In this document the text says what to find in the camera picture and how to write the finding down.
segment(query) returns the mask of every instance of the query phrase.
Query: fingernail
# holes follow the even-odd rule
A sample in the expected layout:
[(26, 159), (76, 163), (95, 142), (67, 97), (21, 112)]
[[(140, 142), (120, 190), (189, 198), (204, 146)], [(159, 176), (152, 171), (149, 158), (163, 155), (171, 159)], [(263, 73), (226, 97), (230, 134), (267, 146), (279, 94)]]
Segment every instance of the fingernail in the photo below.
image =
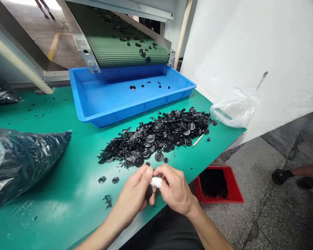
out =
[(152, 168), (152, 167), (148, 167), (148, 168), (146, 169), (146, 173), (148, 173), (148, 174), (153, 173), (153, 168)]

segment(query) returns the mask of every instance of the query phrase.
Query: green workbench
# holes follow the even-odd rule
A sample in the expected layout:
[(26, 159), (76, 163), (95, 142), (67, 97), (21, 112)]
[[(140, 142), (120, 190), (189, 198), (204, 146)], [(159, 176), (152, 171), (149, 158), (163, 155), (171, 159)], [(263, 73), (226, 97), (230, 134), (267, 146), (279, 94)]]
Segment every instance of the green workbench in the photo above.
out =
[[(124, 128), (151, 121), (150, 117), (158, 116), (158, 111), (167, 113), (194, 106), (197, 111), (208, 112), (212, 104), (194, 90), (188, 98), (96, 128), (78, 120), (70, 87), (56, 88), (53, 95), (23, 92), (21, 96), (23, 102), (0, 107), (0, 127), (35, 133), (73, 132), (66, 151), (52, 170), (31, 190), (0, 208), (0, 249), (5, 250), (64, 250), (76, 246), (108, 216), (110, 209), (105, 210), (104, 196), (111, 195), (114, 204), (127, 178), (137, 169), (119, 168), (118, 162), (98, 164), (97, 156), (107, 142)], [(218, 123), (196, 147), (180, 147), (165, 153), (165, 157), (170, 165), (183, 170), (191, 182), (244, 131)], [(153, 168), (160, 165), (154, 154), (148, 161)], [(107, 178), (103, 184), (98, 182), (101, 176)], [(119, 183), (113, 184), (111, 180), (116, 176)], [(158, 196), (155, 206), (139, 213), (110, 248), (122, 246), (164, 206)]]

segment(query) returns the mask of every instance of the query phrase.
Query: yellow floor line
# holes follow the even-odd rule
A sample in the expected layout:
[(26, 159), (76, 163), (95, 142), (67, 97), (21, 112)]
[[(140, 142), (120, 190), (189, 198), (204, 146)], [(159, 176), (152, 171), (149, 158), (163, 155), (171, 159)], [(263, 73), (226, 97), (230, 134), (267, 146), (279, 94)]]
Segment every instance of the yellow floor line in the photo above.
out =
[(53, 60), (53, 57), (55, 55), (60, 35), (71, 35), (71, 34), (70, 33), (56, 33), (55, 34), (55, 37), (53, 38), (53, 41), (49, 50), (49, 54), (48, 54), (48, 58), (50, 61)]

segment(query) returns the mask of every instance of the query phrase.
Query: conveyor belt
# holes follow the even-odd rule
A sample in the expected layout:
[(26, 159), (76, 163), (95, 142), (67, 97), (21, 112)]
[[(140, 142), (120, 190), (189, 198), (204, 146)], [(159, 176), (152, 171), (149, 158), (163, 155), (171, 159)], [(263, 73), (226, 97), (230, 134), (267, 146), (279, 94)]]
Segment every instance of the conveyor belt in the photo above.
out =
[[(73, 2), (66, 4), (85, 35), (100, 68), (167, 64), (167, 49), (159, 44), (153, 48), (153, 43), (156, 43), (154, 40), (113, 12)], [(145, 57), (140, 55), (140, 49), (146, 52)], [(150, 62), (146, 62), (147, 57), (151, 58)]]

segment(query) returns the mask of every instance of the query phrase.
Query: bolt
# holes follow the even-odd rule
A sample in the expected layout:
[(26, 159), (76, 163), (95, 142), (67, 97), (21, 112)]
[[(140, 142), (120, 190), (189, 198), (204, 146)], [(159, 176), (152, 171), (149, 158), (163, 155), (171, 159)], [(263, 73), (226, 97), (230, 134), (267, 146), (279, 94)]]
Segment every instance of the bolt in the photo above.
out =
[(92, 61), (92, 60), (89, 60), (89, 61), (88, 61), (88, 64), (89, 64), (89, 66), (91, 66), (91, 67), (95, 67), (95, 62)]

